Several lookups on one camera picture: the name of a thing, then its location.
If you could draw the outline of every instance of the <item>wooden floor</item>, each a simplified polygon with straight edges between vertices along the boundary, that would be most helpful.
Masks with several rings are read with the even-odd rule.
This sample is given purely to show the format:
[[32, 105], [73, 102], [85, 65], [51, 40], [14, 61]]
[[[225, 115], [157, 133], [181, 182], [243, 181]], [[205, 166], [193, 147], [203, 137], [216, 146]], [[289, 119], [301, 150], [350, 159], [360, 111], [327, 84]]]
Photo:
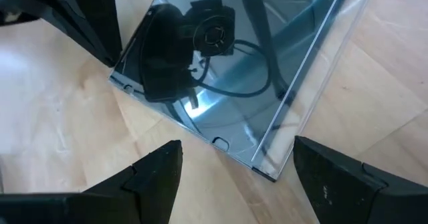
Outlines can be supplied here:
[[[151, 0], [116, 0], [126, 43]], [[303, 135], [428, 185], [426, 0], [370, 0]], [[316, 223], [293, 162], [273, 184], [112, 87], [43, 21], [0, 29], [4, 191], [82, 191], [171, 139], [184, 163], [171, 223]]]

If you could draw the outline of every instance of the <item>black cable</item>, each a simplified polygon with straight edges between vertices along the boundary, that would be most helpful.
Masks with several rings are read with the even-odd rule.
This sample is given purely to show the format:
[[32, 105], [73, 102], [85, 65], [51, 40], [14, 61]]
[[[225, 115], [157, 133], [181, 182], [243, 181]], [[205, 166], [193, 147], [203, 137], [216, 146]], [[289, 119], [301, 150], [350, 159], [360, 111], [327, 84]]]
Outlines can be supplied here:
[[253, 56], [253, 54], [252, 53], [249, 53], [248, 51], [245, 51], [244, 49], [241, 49], [240, 47], [233, 47], [233, 49], [236, 49], [237, 51], [240, 51], [241, 53], [244, 53], [244, 54], [246, 54], [246, 55], [250, 55], [250, 56]]
[[258, 96], [258, 95], [262, 94], [263, 92], [265, 92], [270, 87], [271, 78], [272, 78], [271, 77], [272, 71], [270, 69], [270, 64], [269, 64], [268, 57], [266, 56], [266, 54], [264, 54], [263, 50], [259, 46], [257, 46], [256, 44], [254, 44], [254, 43], [250, 43], [248, 41], [241, 40], [241, 39], [236, 39], [234, 44], [240, 44], [240, 45], [244, 45], [244, 46], [250, 47], [250, 48], [258, 51], [261, 55], [263, 55], [265, 57], [266, 66], [267, 66], [267, 80], [266, 80], [265, 85], [261, 89], [259, 89], [257, 91], [254, 91], [254, 92], [251, 92], [251, 93], [235, 93], [235, 92], [229, 92], [229, 91], [225, 91], [225, 90], [220, 90], [220, 89], [215, 88], [213, 86], [210, 86], [208, 84], [204, 84], [203, 80], [204, 80], [204, 78], [206, 76], [206, 73], [208, 72], [209, 61], [207, 61], [205, 63], [204, 72], [203, 72], [203, 78], [199, 78], [198, 80], [194, 80], [195, 83], [198, 86], [200, 86], [200, 87], [202, 87], [202, 88], [204, 88], [206, 90], [209, 90], [209, 91], [212, 91], [212, 92], [215, 92], [215, 93], [218, 93], [218, 94], [223, 94], [224, 96], [230, 96], [230, 97], [236, 97], [236, 98], [251, 98], [251, 97]]
[[199, 79], [197, 79], [197, 82], [203, 82], [203, 80], [207, 77], [210, 61], [211, 61], [210, 57], [204, 59], [205, 66], [203, 67], [202, 75]]

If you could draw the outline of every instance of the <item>light wood surface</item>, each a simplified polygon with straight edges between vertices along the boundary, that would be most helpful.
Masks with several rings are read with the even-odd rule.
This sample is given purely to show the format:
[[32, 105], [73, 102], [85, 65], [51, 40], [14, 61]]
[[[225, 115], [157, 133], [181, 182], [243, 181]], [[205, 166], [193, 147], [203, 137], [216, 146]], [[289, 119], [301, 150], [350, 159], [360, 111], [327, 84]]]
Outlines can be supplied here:
[[[123, 43], [151, 0], [116, 0]], [[428, 185], [426, 0], [369, 0], [303, 135]], [[184, 162], [171, 223], [316, 223], [292, 160], [271, 183], [106, 80], [44, 21], [0, 29], [4, 191], [82, 191], [171, 139]]]

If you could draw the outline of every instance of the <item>cd case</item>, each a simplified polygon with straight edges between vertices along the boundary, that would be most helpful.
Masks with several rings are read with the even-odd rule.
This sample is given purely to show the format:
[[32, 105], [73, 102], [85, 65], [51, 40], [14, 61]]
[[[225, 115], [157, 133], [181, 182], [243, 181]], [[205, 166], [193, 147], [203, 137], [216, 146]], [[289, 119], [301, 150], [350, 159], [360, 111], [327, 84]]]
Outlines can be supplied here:
[[110, 81], [276, 180], [366, 0], [154, 0]]

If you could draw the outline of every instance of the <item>scratch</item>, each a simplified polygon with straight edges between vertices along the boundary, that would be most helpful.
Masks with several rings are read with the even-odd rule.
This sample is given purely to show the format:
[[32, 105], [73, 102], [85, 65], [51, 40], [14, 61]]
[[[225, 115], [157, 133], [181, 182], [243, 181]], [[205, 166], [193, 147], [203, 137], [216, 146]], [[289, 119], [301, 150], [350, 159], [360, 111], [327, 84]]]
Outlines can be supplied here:
[[64, 132], [62, 132], [61, 128], [56, 126], [56, 134], [58, 136], [58, 138], [60, 139], [60, 143], [59, 144], [59, 148], [57, 149], [58, 152], [63, 153], [63, 152], [68, 152], [68, 148], [67, 148], [67, 142], [66, 139], [64, 138]]
[[248, 140], [252, 143], [252, 145], [250, 147], [244, 148], [243, 150], [240, 150], [237, 152], [228, 152], [228, 153], [241, 154], [247, 150], [251, 150], [253, 147], [255, 147], [258, 144], [258, 141], [257, 141], [256, 137], [254, 136], [253, 131], [251, 130], [251, 128], [248, 125], [244, 126], [244, 130], [245, 130], [245, 133], [247, 134]]
[[354, 1], [352, 1], [352, 3], [349, 6], [343, 7], [343, 10], [340, 11], [340, 13], [338, 14], [338, 16], [342, 15], [342, 14], [348, 13], [351, 9], [353, 9], [355, 6], [357, 6], [358, 4], [360, 4], [361, 1], [362, 0], [354, 0]]
[[264, 204], [264, 201], [260, 201], [258, 203], [247, 203], [247, 205], [249, 205], [250, 207], [258, 207], [258, 206], [261, 206], [262, 204]]
[[128, 63], [128, 61], [126, 61], [126, 59], [128, 59], [128, 56], [126, 55], [125, 58], [123, 59], [123, 68], [122, 68], [122, 74], [124, 74], [125, 69], [126, 69], [126, 64]]
[[398, 23], [393, 23], [391, 21], [385, 21], [380, 19], [379, 17], [377, 17], [376, 15], [373, 15], [375, 20], [377, 20], [380, 23], [383, 23], [385, 25], [390, 25], [393, 27], [398, 27], [398, 28], [402, 28], [402, 29], [410, 29], [410, 30], [417, 30], [417, 31], [428, 31], [428, 27], [414, 27], [414, 26], [406, 26], [406, 25], [401, 25]]
[[[379, 19], [374, 13], [371, 13], [371, 16], [373, 17], [373, 19], [377, 22], [379, 22], [382, 26], [385, 26], [386, 24], [384, 23], [384, 21], [382, 21], [381, 19]], [[392, 33], [395, 37], [397, 37], [397, 39], [407, 45], [407, 42], [403, 39], [403, 37], [401, 37], [396, 31], [392, 31], [392, 29], [387, 29], [389, 33]]]
[[323, 186], [322, 190], [324, 191], [324, 199], [328, 201], [329, 205], [333, 205], [333, 202], [328, 198], [328, 189], [327, 186]]
[[308, 1], [283, 1], [282, 3], [309, 3]]
[[278, 10], [275, 9], [270, 3], [263, 3], [266, 9], [269, 9], [282, 23], [287, 23], [287, 17], [284, 17]]

